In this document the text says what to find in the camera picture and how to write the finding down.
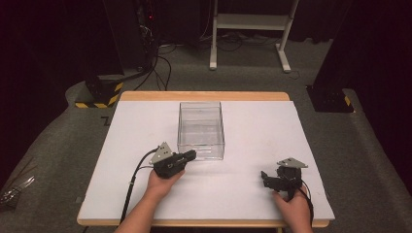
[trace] table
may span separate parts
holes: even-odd
[[[177,151],[179,104],[221,101],[223,160],[192,161],[158,206],[154,226],[282,227],[260,171],[276,177],[277,161],[294,157],[309,168],[302,179],[312,192],[314,227],[334,219],[297,111],[284,92],[126,91],[78,215],[81,225],[118,225],[128,182],[141,157],[162,142]],[[143,165],[149,164],[149,158]],[[140,200],[150,169],[137,173],[128,210]]]
[[[276,44],[276,51],[282,63],[282,68],[285,73],[291,72],[291,66],[285,55],[285,45],[291,31],[294,13],[297,9],[299,0],[292,0],[292,7],[286,16],[268,16],[268,15],[245,15],[245,14],[219,14],[218,0],[215,0],[213,29],[212,29],[212,46],[210,53],[210,69],[218,68],[218,49],[217,38],[218,28],[229,29],[253,29],[253,30],[276,30],[283,31],[280,44]]]

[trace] human hand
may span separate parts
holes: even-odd
[[[301,189],[307,193],[305,186]],[[292,232],[313,232],[310,223],[311,216],[309,206],[305,196],[299,190],[294,192],[293,199],[289,202],[284,200],[277,191],[273,191],[272,195],[276,206],[281,211],[285,222],[291,228]]]
[[[182,170],[180,173],[174,175],[169,179],[162,179],[152,170],[149,174],[148,186],[146,187],[144,199],[148,199],[159,203],[172,189],[173,184],[185,173]]]

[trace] transparent acrylic container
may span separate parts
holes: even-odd
[[[180,153],[196,150],[196,160],[223,159],[221,102],[180,104],[178,150]]]

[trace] white tabletop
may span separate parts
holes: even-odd
[[[177,152],[180,102],[119,101],[78,215],[79,224],[119,224],[129,181],[142,156],[162,142]],[[222,112],[223,160],[190,162],[158,206],[154,224],[282,225],[260,171],[276,177],[276,163],[289,157],[309,166],[302,169],[302,179],[312,194],[314,223],[334,219],[292,101],[222,101]],[[149,165],[150,158],[142,166]],[[150,170],[137,173],[129,211],[142,197]]]

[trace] black tripod base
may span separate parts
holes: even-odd
[[[342,90],[328,92],[307,85],[306,90],[316,112],[323,113],[353,113],[351,101]]]
[[[75,101],[77,108],[112,108],[119,98],[123,83],[104,83],[85,85]]]

